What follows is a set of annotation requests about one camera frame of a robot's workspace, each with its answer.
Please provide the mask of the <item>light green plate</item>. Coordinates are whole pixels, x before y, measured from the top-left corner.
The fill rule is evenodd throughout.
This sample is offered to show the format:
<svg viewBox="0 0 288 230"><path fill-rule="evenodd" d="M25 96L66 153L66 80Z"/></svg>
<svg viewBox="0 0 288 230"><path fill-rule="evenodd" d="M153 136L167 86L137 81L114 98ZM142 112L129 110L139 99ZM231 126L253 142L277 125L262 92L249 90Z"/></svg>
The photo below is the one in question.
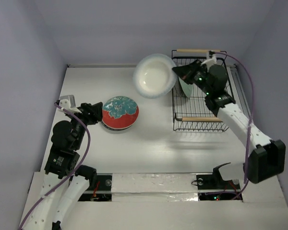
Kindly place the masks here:
<svg viewBox="0 0 288 230"><path fill-rule="evenodd" d="M178 78L179 81L179 95L190 98L193 93L193 86L191 84L186 84L181 78Z"/></svg>

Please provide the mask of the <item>red and teal plate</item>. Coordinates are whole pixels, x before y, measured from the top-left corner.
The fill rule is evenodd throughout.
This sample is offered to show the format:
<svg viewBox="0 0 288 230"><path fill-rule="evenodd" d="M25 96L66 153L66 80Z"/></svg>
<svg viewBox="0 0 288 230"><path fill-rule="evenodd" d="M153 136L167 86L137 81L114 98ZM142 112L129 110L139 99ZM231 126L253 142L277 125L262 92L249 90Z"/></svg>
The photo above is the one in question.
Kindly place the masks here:
<svg viewBox="0 0 288 230"><path fill-rule="evenodd" d="M139 115L139 106L131 98L115 96L105 102L102 108L102 121L112 128L133 125Z"/></svg>

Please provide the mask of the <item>blue floral plate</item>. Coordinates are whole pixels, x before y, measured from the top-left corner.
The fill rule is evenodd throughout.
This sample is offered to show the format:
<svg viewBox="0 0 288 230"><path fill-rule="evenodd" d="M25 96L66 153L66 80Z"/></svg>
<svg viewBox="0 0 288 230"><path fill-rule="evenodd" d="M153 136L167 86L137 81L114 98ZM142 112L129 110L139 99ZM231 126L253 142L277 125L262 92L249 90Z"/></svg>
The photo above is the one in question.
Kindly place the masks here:
<svg viewBox="0 0 288 230"><path fill-rule="evenodd" d="M103 125L104 128L111 130L111 131L124 131L133 126L133 125L130 125L130 126L123 127L123 128L112 128L112 127L107 126L103 121L101 122L101 124Z"/></svg>

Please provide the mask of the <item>white bowl plate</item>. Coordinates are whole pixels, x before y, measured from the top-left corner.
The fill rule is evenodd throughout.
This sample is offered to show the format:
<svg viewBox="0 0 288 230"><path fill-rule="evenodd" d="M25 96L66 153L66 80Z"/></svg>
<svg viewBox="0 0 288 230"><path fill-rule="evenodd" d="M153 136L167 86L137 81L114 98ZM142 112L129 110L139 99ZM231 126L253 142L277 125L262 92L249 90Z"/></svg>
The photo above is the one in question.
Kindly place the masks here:
<svg viewBox="0 0 288 230"><path fill-rule="evenodd" d="M175 86L177 75L172 59L163 54L152 54L143 58L133 72L133 84L137 92L144 98L161 97Z"/></svg>

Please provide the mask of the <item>black wire dish rack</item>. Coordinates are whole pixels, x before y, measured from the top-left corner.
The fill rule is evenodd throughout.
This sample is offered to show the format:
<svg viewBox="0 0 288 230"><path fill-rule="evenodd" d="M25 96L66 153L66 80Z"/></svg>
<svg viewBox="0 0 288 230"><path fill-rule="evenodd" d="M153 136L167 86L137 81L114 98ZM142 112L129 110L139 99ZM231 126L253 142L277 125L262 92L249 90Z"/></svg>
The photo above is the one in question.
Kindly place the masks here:
<svg viewBox="0 0 288 230"><path fill-rule="evenodd" d="M171 58L177 65L188 65L196 59L204 61L206 52L200 54L200 51L187 49L174 49L171 51ZM232 84L229 79L229 73L225 63L226 57L217 57L217 64L226 69L228 81L225 91L234 98ZM174 90L172 95L172 120L174 131L185 132L225 132L228 126L217 120L211 111L208 110L205 104L205 95L193 85L193 93L190 98L185 96L179 97Z"/></svg>

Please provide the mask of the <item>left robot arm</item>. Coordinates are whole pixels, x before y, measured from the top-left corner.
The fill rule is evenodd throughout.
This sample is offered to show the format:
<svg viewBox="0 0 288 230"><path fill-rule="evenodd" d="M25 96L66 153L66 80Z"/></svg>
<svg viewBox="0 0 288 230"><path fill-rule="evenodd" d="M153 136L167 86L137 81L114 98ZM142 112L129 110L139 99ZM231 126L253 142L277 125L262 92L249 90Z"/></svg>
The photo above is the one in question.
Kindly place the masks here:
<svg viewBox="0 0 288 230"><path fill-rule="evenodd" d="M62 120L53 127L39 199L23 218L20 230L63 229L84 191L98 187L96 169L83 165L88 150L83 156L77 151L83 137L91 137L87 127L102 120L102 102L74 107L69 100L60 99L54 105L70 121Z"/></svg>

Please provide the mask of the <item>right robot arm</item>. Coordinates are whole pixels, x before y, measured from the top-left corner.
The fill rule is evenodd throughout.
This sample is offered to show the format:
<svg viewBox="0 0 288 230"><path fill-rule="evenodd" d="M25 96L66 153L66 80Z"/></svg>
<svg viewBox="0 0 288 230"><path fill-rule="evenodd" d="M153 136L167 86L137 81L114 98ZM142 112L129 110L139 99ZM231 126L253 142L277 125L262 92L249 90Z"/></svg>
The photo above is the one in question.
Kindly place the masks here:
<svg viewBox="0 0 288 230"><path fill-rule="evenodd" d="M272 140L256 127L226 90L226 69L212 59L195 60L189 65L175 66L173 72L186 84L196 85L205 94L206 107L215 117L225 123L245 147L243 163L223 166L211 176L212 184L224 187L235 171L244 181L258 184L281 174L285 167L286 145L281 140Z"/></svg>

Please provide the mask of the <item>grey stone plate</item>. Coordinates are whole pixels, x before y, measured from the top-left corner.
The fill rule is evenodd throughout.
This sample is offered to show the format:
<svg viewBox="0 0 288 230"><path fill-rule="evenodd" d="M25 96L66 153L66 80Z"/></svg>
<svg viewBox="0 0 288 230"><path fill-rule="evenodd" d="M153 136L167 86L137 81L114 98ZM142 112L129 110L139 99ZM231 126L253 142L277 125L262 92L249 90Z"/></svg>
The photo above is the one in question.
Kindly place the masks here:
<svg viewBox="0 0 288 230"><path fill-rule="evenodd" d="M177 96L182 97L183 96L183 90L180 85L179 80L176 81L174 87L173 87L174 92L176 93Z"/></svg>

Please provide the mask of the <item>silver tape strip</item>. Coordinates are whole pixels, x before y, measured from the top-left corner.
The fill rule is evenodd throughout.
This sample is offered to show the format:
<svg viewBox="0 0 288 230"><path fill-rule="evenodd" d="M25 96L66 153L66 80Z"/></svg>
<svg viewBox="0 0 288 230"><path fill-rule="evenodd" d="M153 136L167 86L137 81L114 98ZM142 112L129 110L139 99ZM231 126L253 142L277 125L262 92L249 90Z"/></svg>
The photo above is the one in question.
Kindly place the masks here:
<svg viewBox="0 0 288 230"><path fill-rule="evenodd" d="M112 175L113 202L198 201L194 173L115 173Z"/></svg>

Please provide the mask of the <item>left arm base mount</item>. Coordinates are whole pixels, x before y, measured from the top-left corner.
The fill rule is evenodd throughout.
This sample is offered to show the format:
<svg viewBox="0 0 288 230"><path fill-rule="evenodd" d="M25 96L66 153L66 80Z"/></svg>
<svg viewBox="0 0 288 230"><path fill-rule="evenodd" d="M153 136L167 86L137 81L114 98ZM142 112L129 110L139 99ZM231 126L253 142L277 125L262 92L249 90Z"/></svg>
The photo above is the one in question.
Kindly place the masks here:
<svg viewBox="0 0 288 230"><path fill-rule="evenodd" d="M95 168L81 165L75 175L84 176L89 181L89 187L80 196L78 201L106 202L112 200L111 173L97 173Z"/></svg>

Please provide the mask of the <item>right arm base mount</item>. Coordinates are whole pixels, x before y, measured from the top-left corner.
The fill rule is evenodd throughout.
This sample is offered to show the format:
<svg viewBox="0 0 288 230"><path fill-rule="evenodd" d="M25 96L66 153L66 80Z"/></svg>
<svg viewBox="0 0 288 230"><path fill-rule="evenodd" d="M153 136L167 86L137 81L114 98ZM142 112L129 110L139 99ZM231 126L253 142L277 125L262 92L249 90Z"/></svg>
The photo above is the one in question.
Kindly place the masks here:
<svg viewBox="0 0 288 230"><path fill-rule="evenodd" d="M242 200L239 181L225 181L222 179L219 169L229 163L221 164L213 169L209 174L197 174L191 185L198 189L200 201L222 201L222 200Z"/></svg>

